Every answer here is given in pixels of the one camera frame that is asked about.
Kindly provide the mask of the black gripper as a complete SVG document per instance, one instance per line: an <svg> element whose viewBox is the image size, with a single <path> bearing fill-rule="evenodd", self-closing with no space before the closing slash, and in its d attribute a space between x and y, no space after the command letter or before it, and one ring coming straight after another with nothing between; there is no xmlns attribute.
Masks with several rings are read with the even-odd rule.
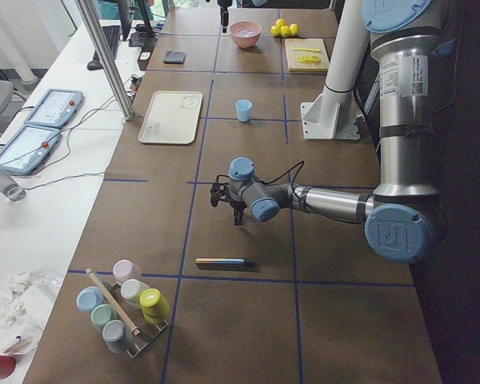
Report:
<svg viewBox="0 0 480 384"><path fill-rule="evenodd" d="M232 6L232 0L218 0L218 6L220 8L221 15L221 31L227 32L229 8Z"/></svg>
<svg viewBox="0 0 480 384"><path fill-rule="evenodd" d="M234 224L236 226L242 225L243 223L243 212L246 208L246 204L243 201L231 200L230 205L234 209Z"/></svg>

